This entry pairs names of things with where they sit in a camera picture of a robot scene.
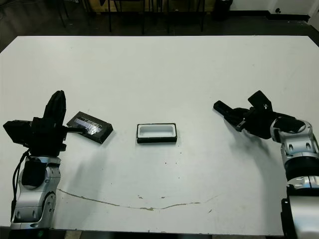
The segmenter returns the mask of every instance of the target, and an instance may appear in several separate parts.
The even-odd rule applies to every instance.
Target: chair leg
[[[108,1],[108,11],[109,11],[109,31],[112,32],[112,26],[111,26],[111,7],[110,7],[110,1],[111,0],[107,0]]]
[[[118,8],[116,1],[113,1],[113,2],[114,2],[114,6],[115,6],[116,11],[119,12],[119,8]]]
[[[200,31],[204,30],[204,18],[205,18],[205,0],[203,0],[203,12],[201,17]]]
[[[90,25],[89,16],[88,16],[88,13],[86,12],[86,10],[85,10],[85,8],[84,8],[83,1],[85,1],[85,0],[79,0],[79,3],[80,3],[80,5],[81,5],[81,8],[82,8],[82,10],[83,10],[83,13],[85,14],[86,21],[87,21],[88,25]]]
[[[200,0],[198,0],[197,8],[196,8],[196,12],[198,12],[198,11],[199,11],[199,5],[200,5]]]
[[[89,4],[88,4],[88,2],[86,0],[83,0],[83,1],[84,1],[84,4],[85,4],[86,12],[87,12],[87,14],[89,14],[89,12],[90,12]]]
[[[65,2],[64,2],[64,0],[61,0],[61,1],[62,1],[62,5],[63,5],[63,8],[64,8],[64,11],[65,11],[65,15],[69,19],[69,14],[68,14],[68,12],[66,10]]]
[[[61,11],[60,11],[59,0],[55,0],[55,4],[56,4],[56,9],[58,10],[58,13],[59,13],[61,22],[62,22],[62,24],[63,24],[63,27],[66,27],[66,26],[65,26],[65,23],[64,23],[64,20],[63,20],[63,18],[62,18]]]
[[[167,0],[166,6],[167,6],[167,33],[169,34],[169,0]]]
[[[143,0],[143,23],[142,23],[142,35],[144,35],[144,27],[145,27],[145,0]]]

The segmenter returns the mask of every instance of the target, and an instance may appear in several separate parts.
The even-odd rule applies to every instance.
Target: floor
[[[0,239],[7,239],[9,228],[0,228]],[[81,231],[50,231],[48,239],[283,239],[282,237],[233,236],[233,235],[183,235],[152,233],[111,233]]]
[[[14,0],[0,5],[0,52],[20,35],[141,35],[141,15],[124,13],[112,15],[113,31],[108,29],[106,14],[89,16],[74,2],[66,2],[70,19],[65,15],[63,27],[56,6],[50,0]],[[319,32],[305,21],[268,20],[265,16],[230,16],[225,21],[214,21],[208,13],[204,18],[204,31],[200,31],[200,15],[174,13],[167,33],[167,17],[163,13],[146,14],[145,36],[155,35],[307,35],[319,46]],[[8,228],[0,229],[0,238],[7,238]],[[250,236],[158,235],[126,234],[137,238],[174,239],[264,239]],[[52,238],[110,239],[123,237],[122,233],[53,231]]]

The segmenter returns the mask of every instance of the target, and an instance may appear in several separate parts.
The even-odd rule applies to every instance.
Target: black cable
[[[25,157],[29,156],[29,152],[30,152],[30,149],[28,149],[26,152],[23,153],[23,155],[20,159],[20,162],[16,166],[14,173],[13,173],[13,178],[12,178],[13,200],[11,202],[11,218],[10,218],[11,221],[13,219],[13,214],[14,214],[15,205],[16,205],[16,191],[17,191],[17,187],[18,187],[20,167],[21,167],[21,164],[24,161]]]

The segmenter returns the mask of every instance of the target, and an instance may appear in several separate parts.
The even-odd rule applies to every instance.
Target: black bin
[[[216,0],[213,11],[213,18],[215,20],[225,20],[228,17],[229,8],[232,5],[233,0]]]

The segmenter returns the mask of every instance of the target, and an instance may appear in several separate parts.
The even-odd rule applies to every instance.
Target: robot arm
[[[65,95],[57,91],[46,105],[43,118],[33,121],[8,121],[3,126],[14,143],[28,148],[13,174],[13,201],[11,204],[12,238],[43,238],[51,227],[60,181],[60,151],[67,132],[84,132],[83,129],[64,127]],[[21,163],[26,158],[19,175]],[[16,200],[17,185],[20,195]]]
[[[214,109],[237,131],[246,129],[260,138],[281,144],[287,178],[287,198],[282,200],[282,226],[288,239],[319,238],[319,148],[307,121],[273,112],[271,102],[258,91],[248,101],[249,110],[232,109],[221,101]]]

